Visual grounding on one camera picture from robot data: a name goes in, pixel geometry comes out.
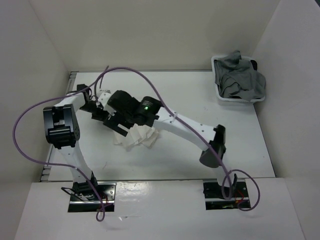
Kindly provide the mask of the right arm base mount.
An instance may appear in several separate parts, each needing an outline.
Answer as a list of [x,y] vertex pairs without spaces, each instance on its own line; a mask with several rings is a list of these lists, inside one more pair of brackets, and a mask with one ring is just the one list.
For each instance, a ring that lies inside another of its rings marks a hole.
[[206,210],[232,210],[238,209],[239,207],[242,209],[251,208],[247,185],[244,180],[236,183],[230,200],[223,198],[221,186],[217,181],[204,181],[203,194]]

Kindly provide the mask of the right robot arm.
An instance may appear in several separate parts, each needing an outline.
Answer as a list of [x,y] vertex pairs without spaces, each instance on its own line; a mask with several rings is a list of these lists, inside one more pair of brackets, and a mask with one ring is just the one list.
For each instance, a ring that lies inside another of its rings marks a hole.
[[230,167],[223,163],[226,153],[224,126],[219,124],[213,127],[199,123],[178,114],[160,100],[145,96],[138,101],[123,90],[103,92],[98,101],[107,112],[103,123],[115,132],[119,144],[130,147],[147,140],[142,130],[152,134],[167,131],[181,137],[201,150],[199,161],[202,165],[215,170],[222,197],[233,196],[237,190],[237,178],[230,174]]

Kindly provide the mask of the white pleated skirt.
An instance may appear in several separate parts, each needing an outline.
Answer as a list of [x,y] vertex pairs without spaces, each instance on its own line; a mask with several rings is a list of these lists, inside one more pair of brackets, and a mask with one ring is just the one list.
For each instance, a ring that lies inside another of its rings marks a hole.
[[126,151],[130,151],[133,147],[143,145],[151,149],[160,136],[160,132],[154,128],[146,125],[139,126],[135,124],[130,129],[122,127],[127,132],[123,136],[116,131],[113,131],[113,144],[122,146]]

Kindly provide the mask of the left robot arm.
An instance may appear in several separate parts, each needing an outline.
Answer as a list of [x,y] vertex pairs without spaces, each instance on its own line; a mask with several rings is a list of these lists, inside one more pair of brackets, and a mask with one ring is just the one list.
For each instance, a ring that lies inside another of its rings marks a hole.
[[76,91],[69,92],[61,102],[43,109],[45,138],[61,153],[70,168],[75,193],[93,200],[104,194],[80,149],[78,110],[91,113],[92,119],[101,122],[109,116],[102,105],[93,100],[91,89],[79,84]]

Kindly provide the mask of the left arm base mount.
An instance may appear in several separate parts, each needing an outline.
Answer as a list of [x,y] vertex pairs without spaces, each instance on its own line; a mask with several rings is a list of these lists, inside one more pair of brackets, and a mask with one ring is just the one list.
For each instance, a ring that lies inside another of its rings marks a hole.
[[[81,193],[76,190],[76,184],[74,183],[72,187],[61,187],[61,190],[69,195],[69,213],[95,213],[102,208],[101,201],[91,188],[89,188],[89,192]],[[105,211],[107,213],[114,212],[116,184],[102,182],[97,186],[97,192],[103,201]]]

